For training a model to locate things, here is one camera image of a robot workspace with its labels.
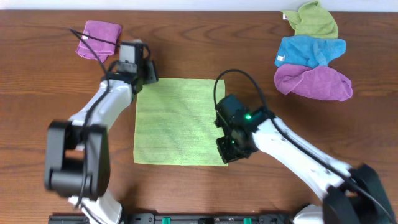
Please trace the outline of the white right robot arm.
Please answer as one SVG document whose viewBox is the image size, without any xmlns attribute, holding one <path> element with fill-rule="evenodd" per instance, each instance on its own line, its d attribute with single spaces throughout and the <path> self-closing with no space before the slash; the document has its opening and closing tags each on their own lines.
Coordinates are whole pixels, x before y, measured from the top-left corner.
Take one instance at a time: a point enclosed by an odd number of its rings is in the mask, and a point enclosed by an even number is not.
<svg viewBox="0 0 398 224">
<path fill-rule="evenodd" d="M 295 134 L 268 107 L 246 108 L 234 95 L 216 103 L 216 141 L 224 163 L 263 152 L 304 181 L 322 202 L 298 212 L 292 223 L 396 223 L 396 216 L 376 171 L 354 168 L 325 154 Z"/>
</svg>

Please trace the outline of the light green microfiber cloth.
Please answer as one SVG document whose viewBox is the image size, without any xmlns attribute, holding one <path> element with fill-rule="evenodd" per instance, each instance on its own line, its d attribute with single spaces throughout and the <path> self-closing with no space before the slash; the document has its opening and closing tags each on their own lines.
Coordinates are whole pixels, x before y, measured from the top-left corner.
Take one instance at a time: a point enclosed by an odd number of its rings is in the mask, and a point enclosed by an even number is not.
<svg viewBox="0 0 398 224">
<path fill-rule="evenodd" d="M 134 162 L 222 166 L 213 100 L 225 96 L 224 81 L 161 78 L 137 95 Z"/>
</svg>

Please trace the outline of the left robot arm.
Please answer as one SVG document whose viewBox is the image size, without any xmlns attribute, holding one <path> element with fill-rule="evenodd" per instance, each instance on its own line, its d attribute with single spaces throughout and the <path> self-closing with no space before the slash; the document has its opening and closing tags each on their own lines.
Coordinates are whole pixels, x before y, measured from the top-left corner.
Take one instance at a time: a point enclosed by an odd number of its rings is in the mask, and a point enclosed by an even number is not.
<svg viewBox="0 0 398 224">
<path fill-rule="evenodd" d="M 119 60 L 105 71 L 92 99 L 66 121 L 47 129 L 44 185 L 81 210 L 85 223 L 127 223 L 128 214 L 108 190 L 108 133 L 120 113 L 147 84 L 159 80 L 147 44 L 122 42 Z"/>
</svg>

